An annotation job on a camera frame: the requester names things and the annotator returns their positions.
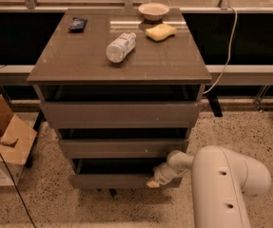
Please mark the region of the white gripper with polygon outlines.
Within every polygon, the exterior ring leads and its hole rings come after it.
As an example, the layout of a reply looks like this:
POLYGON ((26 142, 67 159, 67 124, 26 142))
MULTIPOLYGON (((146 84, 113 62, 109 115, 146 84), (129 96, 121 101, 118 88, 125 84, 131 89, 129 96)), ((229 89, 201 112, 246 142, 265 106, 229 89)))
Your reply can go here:
POLYGON ((180 168, 177 164, 163 162, 153 168, 154 176, 146 182, 149 188, 159 188, 172 182, 175 178, 182 177, 187 171, 186 168, 180 168))

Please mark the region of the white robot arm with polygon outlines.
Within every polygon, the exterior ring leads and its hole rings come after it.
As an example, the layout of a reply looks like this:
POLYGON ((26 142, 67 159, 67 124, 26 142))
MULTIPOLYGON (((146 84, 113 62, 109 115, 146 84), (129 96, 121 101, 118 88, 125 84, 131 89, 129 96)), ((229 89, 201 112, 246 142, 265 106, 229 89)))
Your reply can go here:
POLYGON ((146 183, 150 188, 191 173, 195 228, 251 228, 244 197, 263 195, 271 186, 263 163, 216 145, 193 156, 172 151, 153 172, 146 183))

